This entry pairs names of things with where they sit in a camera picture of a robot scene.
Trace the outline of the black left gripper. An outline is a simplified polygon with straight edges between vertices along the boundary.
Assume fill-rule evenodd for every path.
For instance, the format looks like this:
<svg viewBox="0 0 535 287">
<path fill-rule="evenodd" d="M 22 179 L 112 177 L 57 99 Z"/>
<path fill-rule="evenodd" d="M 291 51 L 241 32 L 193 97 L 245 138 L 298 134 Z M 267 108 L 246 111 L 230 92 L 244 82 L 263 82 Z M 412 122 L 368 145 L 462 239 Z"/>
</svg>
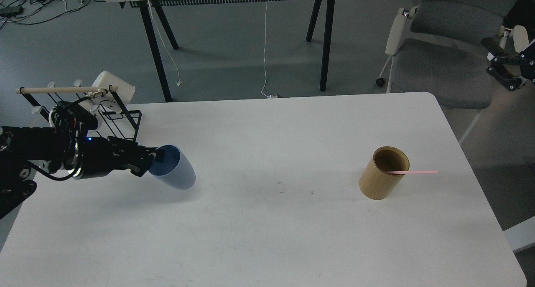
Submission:
<svg viewBox="0 0 535 287">
<path fill-rule="evenodd" d="M 132 175 L 142 177 L 152 167 L 153 161 L 161 160 L 164 156 L 163 149 L 140 146 L 128 139 L 86 137 L 82 165 L 73 178 L 104 177 L 113 170 L 126 169 Z"/>
</svg>

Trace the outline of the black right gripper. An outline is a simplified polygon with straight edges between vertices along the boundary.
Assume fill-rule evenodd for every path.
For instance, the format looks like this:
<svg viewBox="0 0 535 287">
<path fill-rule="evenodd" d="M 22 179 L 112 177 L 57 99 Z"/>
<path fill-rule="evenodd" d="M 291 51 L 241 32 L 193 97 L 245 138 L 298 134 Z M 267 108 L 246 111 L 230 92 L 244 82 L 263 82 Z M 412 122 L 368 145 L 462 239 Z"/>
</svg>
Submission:
<svg viewBox="0 0 535 287">
<path fill-rule="evenodd" d="M 485 38 L 480 42 L 491 54 L 491 62 L 520 66 L 520 76 L 513 76 L 504 66 L 488 66 L 487 73 L 497 80 L 506 90 L 516 91 L 522 88 L 527 81 L 535 79 L 535 40 L 530 43 L 527 38 L 515 39 L 515 50 L 520 49 L 520 57 L 509 57 L 504 49 L 492 38 Z"/>
</svg>

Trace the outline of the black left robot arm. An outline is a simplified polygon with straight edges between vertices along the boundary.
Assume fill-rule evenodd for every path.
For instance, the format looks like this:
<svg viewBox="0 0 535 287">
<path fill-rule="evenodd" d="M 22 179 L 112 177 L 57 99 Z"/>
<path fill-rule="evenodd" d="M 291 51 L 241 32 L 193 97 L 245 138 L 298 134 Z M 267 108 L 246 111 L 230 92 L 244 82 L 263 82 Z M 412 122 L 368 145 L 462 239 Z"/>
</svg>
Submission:
<svg viewBox="0 0 535 287">
<path fill-rule="evenodd" d="M 59 101 L 49 114 L 50 127 L 2 126 L 1 217 L 36 191 L 32 171 L 56 182 L 104 177 L 114 170 L 141 177 L 163 161 L 163 149 L 114 136 L 89 137 L 98 123 L 81 102 Z"/>
</svg>

